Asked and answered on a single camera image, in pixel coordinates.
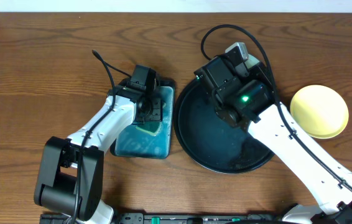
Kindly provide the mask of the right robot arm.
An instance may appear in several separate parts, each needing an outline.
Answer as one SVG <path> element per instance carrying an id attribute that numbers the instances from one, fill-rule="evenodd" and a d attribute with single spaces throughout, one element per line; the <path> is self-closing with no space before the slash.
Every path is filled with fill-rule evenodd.
<path id="1" fill-rule="evenodd" d="M 352 172 L 311 138 L 282 103 L 274 84 L 251 73 L 248 55 L 232 50 L 219 55 L 221 85 L 214 90 L 218 116 L 246 128 L 302 181 L 316 206 L 296 205 L 281 223 L 352 223 Z"/>

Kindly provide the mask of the white plate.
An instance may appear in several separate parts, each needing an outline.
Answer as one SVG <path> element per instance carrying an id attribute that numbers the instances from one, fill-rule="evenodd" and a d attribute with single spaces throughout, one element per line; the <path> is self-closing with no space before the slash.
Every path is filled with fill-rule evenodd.
<path id="1" fill-rule="evenodd" d="M 259 64 L 261 61 L 254 57 L 253 55 L 249 54 L 248 59 L 244 62 L 245 66 L 247 67 L 248 70 Z"/>

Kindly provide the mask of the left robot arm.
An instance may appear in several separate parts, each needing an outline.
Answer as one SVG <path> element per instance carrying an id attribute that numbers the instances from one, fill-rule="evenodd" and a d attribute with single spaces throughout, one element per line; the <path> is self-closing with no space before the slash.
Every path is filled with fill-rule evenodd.
<path id="1" fill-rule="evenodd" d="M 111 223 L 114 209 L 101 198 L 104 156 L 126 127 L 161 119 L 158 96 L 123 90 L 109 95 L 81 129 L 45 143 L 35 204 L 66 215 L 67 223 Z"/>

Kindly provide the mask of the yellow plate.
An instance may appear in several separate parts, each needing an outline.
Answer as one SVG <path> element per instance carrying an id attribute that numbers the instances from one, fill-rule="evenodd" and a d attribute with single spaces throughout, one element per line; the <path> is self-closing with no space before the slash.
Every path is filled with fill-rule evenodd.
<path id="1" fill-rule="evenodd" d="M 311 137 L 330 139 L 344 131 L 348 106 L 335 90 L 323 85 L 301 88 L 290 102 L 290 114 Z"/>

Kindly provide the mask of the green yellow sponge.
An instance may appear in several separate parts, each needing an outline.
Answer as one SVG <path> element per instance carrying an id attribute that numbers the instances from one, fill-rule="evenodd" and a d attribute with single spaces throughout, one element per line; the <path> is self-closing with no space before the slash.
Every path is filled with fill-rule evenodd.
<path id="1" fill-rule="evenodd" d="M 138 124 L 136 129 L 151 136 L 156 136 L 159 133 L 161 126 L 162 124 L 160 121 L 149 121 L 144 124 Z"/>

